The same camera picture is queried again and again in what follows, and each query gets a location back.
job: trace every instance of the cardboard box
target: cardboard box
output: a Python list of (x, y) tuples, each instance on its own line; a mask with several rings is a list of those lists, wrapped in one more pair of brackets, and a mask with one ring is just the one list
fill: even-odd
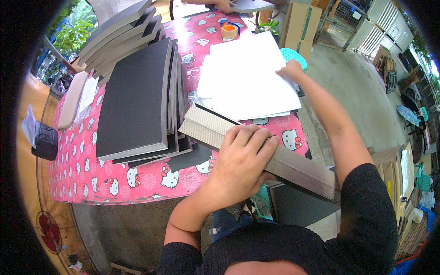
[(312, 52), (312, 44), (313, 41), (286, 41), (284, 47), (296, 50), (305, 61), (308, 61), (310, 53)]
[(296, 50), (306, 61), (312, 51), (322, 9), (292, 2), (286, 14), (280, 37), (280, 48)]

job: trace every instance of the pink tablecloth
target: pink tablecloth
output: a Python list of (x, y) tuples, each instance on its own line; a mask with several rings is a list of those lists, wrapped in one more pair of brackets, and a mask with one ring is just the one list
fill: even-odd
[[(242, 34), (252, 35), (238, 15), (225, 15), (220, 11), (208, 12), (189, 18), (170, 21), (165, 26), (167, 37), (177, 38), (182, 63), (186, 67), (186, 89), (194, 93), (199, 79), (199, 67), (210, 45), (225, 41), (220, 36), (219, 20), (243, 25)], [(49, 162), (49, 185), (53, 200), (88, 204), (134, 204), (153, 200), (177, 198), (193, 193), (205, 181), (217, 158), (211, 152), (198, 165), (185, 166), (174, 171), (171, 159), (128, 169), (126, 164), (113, 165), (112, 161), (96, 158), (97, 128), (99, 113), (105, 102), (105, 85), (95, 95), (90, 115), (59, 133), (59, 152), (55, 161)], [(54, 118), (54, 128), (64, 98), (59, 102)], [(310, 155), (301, 123), (295, 113), (284, 117), (261, 118), (243, 121), (270, 129), (273, 135), (282, 138), (282, 144), (301, 155)]]

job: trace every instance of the concrete floor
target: concrete floor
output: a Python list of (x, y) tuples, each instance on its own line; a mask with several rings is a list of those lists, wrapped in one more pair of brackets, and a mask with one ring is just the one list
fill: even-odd
[[(376, 151), (403, 144), (409, 138), (404, 121), (396, 112), (400, 105), (398, 90), (385, 94), (383, 80), (371, 62), (361, 54), (315, 46), (307, 74), (333, 94), (346, 108), (367, 147)], [(323, 166), (333, 164), (327, 136), (306, 98), (298, 116), (313, 156)], [(101, 274), (115, 262), (139, 270), (155, 268), (160, 257), (168, 217), (182, 198), (138, 205), (73, 205), (78, 229)], [(202, 230), (202, 251), (211, 242), (208, 229), (212, 216)], [(319, 232), (320, 226), (310, 227)], [(337, 217), (325, 226), (334, 228), (323, 239), (337, 233)]]

